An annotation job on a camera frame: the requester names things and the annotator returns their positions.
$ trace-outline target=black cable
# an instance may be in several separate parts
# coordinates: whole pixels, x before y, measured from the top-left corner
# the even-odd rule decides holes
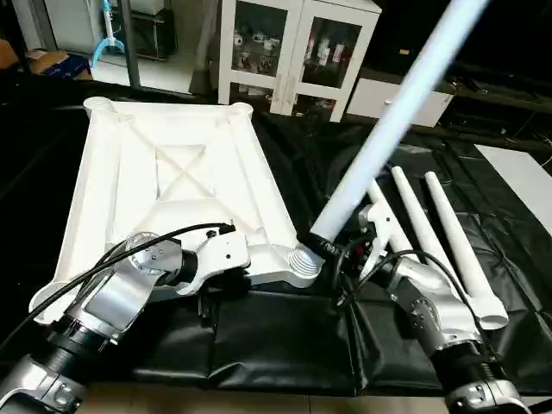
[[[433,261],[447,276],[448,280],[450,280],[450,283],[453,284],[455,289],[458,291],[458,294],[460,295],[460,298],[462,302],[467,306],[470,313],[472,314],[472,317],[474,318],[475,326],[477,327],[478,331],[480,332],[481,338],[483,339],[483,342],[488,345],[488,340],[486,338],[486,335],[484,333],[484,330],[481,328],[481,325],[479,323],[478,318],[475,316],[474,309],[468,302],[467,296],[464,293],[464,290],[460,286],[460,284],[456,281],[455,277],[452,275],[452,273],[447,269],[443,263],[437,259],[433,254],[429,254],[427,252],[424,252],[423,250],[416,250],[416,249],[410,249],[410,250],[400,250],[396,253],[388,254],[384,259],[382,259],[376,266],[373,267],[373,269],[366,275],[366,277],[351,291],[349,294],[344,295],[340,298],[336,308],[338,310],[341,310],[345,306],[349,306],[351,301],[354,299],[354,295],[370,280],[372,276],[374,276],[383,266],[385,266],[387,263],[390,263],[393,260],[399,259],[402,256],[406,256],[407,254],[416,254],[418,256],[422,256],[425,259],[429,259]]]
[[[342,269],[343,261],[345,260],[345,256],[348,252],[350,252],[353,248],[360,246],[362,243],[365,242],[371,242],[373,239],[373,235],[365,234],[361,235],[353,240],[351,240],[343,249],[342,252],[339,254],[336,260],[336,266],[334,267],[334,273],[332,276],[332,289],[336,290],[339,288],[339,272]]]
[[[120,241],[120,242],[118,242],[115,246],[113,246],[112,248],[110,248],[107,252],[105,252],[105,253],[103,254],[103,256],[100,257],[100,260],[98,260],[98,261],[96,262],[96,265],[94,265],[93,268],[100,266],[100,265],[101,265],[102,263],[104,263],[107,259],[109,259],[109,257],[110,257],[113,253],[115,253],[115,251],[117,251],[117,249],[118,249],[119,247],[121,247],[125,242],[126,242],[126,240]],[[77,300],[77,298],[79,298],[80,293],[83,291],[83,289],[85,288],[86,284],[90,281],[90,279],[92,279],[92,276],[93,276],[93,275],[89,276],[89,277],[87,278],[87,280],[83,280],[82,285],[80,286],[80,289],[78,289],[77,297],[75,298],[75,300]]]
[[[95,275],[96,273],[99,273],[103,271],[104,269],[111,267],[115,265],[118,261],[121,261],[123,259],[126,259],[129,256],[132,256],[133,254],[136,254],[140,251],[142,251],[145,248],[150,248],[154,244],[157,244],[159,242],[163,242],[165,240],[171,239],[176,235],[183,235],[184,233],[189,233],[191,231],[200,230],[200,229],[212,229],[212,228],[222,228],[222,227],[228,227],[229,225],[227,223],[204,223],[204,224],[196,224],[189,227],[184,227],[182,229],[171,231],[170,233],[166,233],[165,235],[160,235],[159,237],[154,238],[153,240],[146,241],[145,243],[141,244],[140,246],[137,246],[135,248],[131,248],[130,250],[127,250],[126,252],[120,253],[117,256],[112,257],[109,260],[103,261],[101,264],[94,266],[91,270],[88,272],[82,273],[80,276],[76,277],[75,279],[71,280],[67,285],[61,287],[57,292],[53,293],[48,298],[44,299],[44,301],[36,306],[32,311],[29,312],[29,314],[22,320],[19,325],[17,325],[11,333],[6,337],[6,339],[3,340],[2,344],[0,344],[0,354],[4,351],[8,343],[14,338],[15,335],[29,322],[31,322],[33,319],[38,317],[43,311],[45,311],[48,306],[53,304],[56,300],[70,292],[74,287],[80,285],[83,283],[83,281],[87,280],[91,276]],[[102,256],[102,259],[104,257],[108,257],[108,253],[111,251],[115,251],[115,246],[110,251],[108,251],[106,254]]]

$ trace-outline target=white table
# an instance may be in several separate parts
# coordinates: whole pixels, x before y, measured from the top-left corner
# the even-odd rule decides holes
[[[527,153],[475,147],[552,235],[552,177]]]

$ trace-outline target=black tablecloth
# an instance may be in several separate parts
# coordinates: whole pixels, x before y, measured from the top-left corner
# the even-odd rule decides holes
[[[74,105],[94,95],[187,100],[93,82],[7,74],[0,81],[4,336],[23,318],[32,294],[53,277],[88,126],[85,112]],[[370,127],[260,113],[253,124],[296,229],[307,230]],[[472,145],[408,134],[390,162],[403,167],[442,235],[423,186],[424,173],[438,174],[510,316],[507,327],[490,334],[492,343],[520,392],[551,393],[552,238]],[[399,220],[408,223],[387,169],[379,183]],[[408,225],[405,231],[416,245]],[[117,369],[100,379],[348,396],[440,394],[431,365],[382,290],[367,287],[347,317],[339,318],[331,309],[328,279],[325,269],[305,290],[274,283],[245,296],[213,294],[205,299],[210,317],[203,320],[196,298],[151,304],[110,350]],[[43,344],[40,330],[29,326],[0,355],[3,370]]]

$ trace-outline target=white tube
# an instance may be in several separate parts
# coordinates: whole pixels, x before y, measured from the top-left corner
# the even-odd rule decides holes
[[[381,203],[384,206],[386,215],[391,219],[389,222],[389,244],[391,244],[393,252],[398,252],[400,250],[411,250],[412,245],[408,241],[405,231],[400,226],[400,223],[395,217],[393,210],[391,210],[389,203],[387,203],[386,197],[383,195],[383,192],[381,192],[381,189],[375,179],[373,179],[372,184],[368,186],[368,196],[374,205]],[[415,254],[409,254],[408,257],[419,261]]]
[[[392,168],[391,174],[395,179],[395,184],[397,185],[398,192],[403,200],[403,204],[405,205],[408,217],[411,219],[414,233],[416,233],[417,240],[419,241],[422,250],[426,253],[433,254],[443,265],[445,265],[445,267],[455,277],[455,281],[458,282],[458,285],[461,286],[461,283],[458,280],[458,276],[456,276],[455,270],[450,264],[447,254],[442,249],[441,243],[439,242],[435,231],[433,231],[428,217],[422,210],[422,206],[417,201],[416,194],[414,194],[414,191],[412,190],[412,187],[408,182],[403,169],[400,166],[395,166],[394,168]],[[431,260],[428,260],[428,264],[436,269],[438,272],[442,273],[441,268]],[[460,298],[454,286],[452,287],[455,296]]]
[[[470,304],[476,315],[484,316],[480,318],[481,327],[483,329],[503,328],[508,324],[508,314],[500,299],[492,291],[439,179],[434,172],[427,172],[425,179],[455,256],[462,281],[471,297]]]
[[[449,62],[458,52],[488,1],[452,0],[450,2],[406,75],[394,102],[373,128],[353,164],[310,229],[312,233],[331,242],[335,240],[362,200],[366,183],[375,179],[400,143],[412,118],[441,80]],[[292,260],[294,263],[308,260],[309,263],[305,262],[301,266],[302,269],[317,267],[318,272],[320,271],[317,264],[321,262],[320,258],[302,245],[299,245],[290,257],[294,258]],[[293,264],[292,270],[300,271]]]

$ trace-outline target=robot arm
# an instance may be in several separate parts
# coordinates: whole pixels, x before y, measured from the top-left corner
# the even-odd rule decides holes
[[[378,278],[379,285],[405,312],[451,413],[530,413],[442,273],[409,257],[383,269],[388,277]]]
[[[156,237],[139,233],[120,249]],[[75,412],[102,352],[121,341],[154,292],[168,286],[189,296],[208,278],[249,265],[244,235],[210,230],[207,237],[196,252],[160,241],[96,273],[53,325],[47,347],[22,358],[0,385],[0,413]]]

